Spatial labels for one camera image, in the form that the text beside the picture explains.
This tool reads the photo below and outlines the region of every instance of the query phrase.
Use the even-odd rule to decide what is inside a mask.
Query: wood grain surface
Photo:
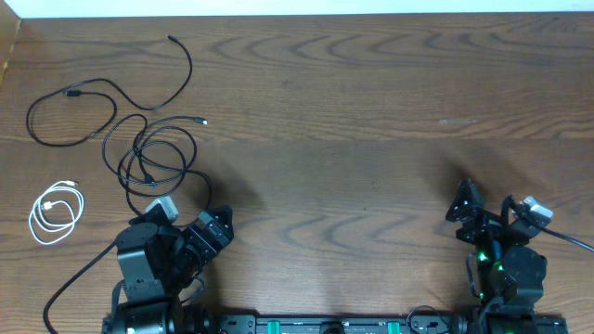
[[[101,159],[104,134],[42,147],[25,130],[27,108],[95,77],[161,103],[187,75],[167,33],[187,46],[194,75],[170,105],[143,114],[209,120],[178,124],[199,143],[195,167],[213,178],[214,205],[235,212],[236,239],[206,269],[197,302],[261,314],[474,305],[472,247],[444,219],[469,176],[489,209],[509,193],[534,195],[555,211],[551,229],[594,242],[594,14],[28,19],[0,89],[0,332],[44,332],[50,296],[133,217]],[[105,84],[85,90],[112,95],[117,120],[138,112]],[[35,131],[65,142],[110,113],[99,97],[57,96],[36,109]],[[114,134],[112,163],[139,127]],[[179,134],[162,138],[190,149]],[[63,179],[79,181],[87,207],[66,240],[43,247],[29,210]],[[188,176],[174,193],[180,222],[204,198]],[[549,259],[536,310],[591,333],[592,254],[546,235],[531,245]],[[58,299],[58,331],[99,332],[121,277],[113,251]]]

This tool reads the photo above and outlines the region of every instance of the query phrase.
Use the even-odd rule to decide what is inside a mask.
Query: white backdrop
[[[22,19],[594,11],[594,0],[5,0]]]

